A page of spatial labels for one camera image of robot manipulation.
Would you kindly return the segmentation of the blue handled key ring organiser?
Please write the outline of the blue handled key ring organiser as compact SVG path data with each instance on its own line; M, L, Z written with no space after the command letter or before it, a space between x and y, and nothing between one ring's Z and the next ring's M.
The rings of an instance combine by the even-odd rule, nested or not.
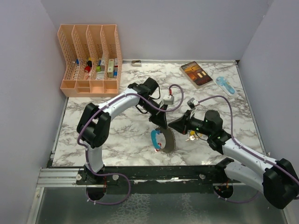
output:
M173 131L170 128L163 129L157 126L150 133L150 139L154 149L158 147L157 143L162 144L161 153L171 154L176 149L176 140Z

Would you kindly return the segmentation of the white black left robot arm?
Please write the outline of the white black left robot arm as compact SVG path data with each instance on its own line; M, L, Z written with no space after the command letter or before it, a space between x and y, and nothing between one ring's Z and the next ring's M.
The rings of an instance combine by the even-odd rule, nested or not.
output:
M77 126L78 144L85 147L86 168L89 170L87 179L98 184L103 180L104 167L102 145L109 136L111 121L130 107L141 106L149 113L149 121L162 128L167 127L166 106L155 102L151 95L159 87L158 83L147 78L142 84L133 83L119 96L95 105L89 103Z

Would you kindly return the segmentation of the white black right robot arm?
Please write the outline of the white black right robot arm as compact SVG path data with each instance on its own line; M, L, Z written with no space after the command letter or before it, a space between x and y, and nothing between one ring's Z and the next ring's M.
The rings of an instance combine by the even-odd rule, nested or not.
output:
M276 160L242 145L222 128L223 120L215 110L205 113L203 120L195 118L188 110L169 123L169 127L181 134L189 131L207 136L209 147L229 157L215 170L215 179L242 182L263 193L267 201L278 209L285 208L299 197L299 178L292 164L285 158Z

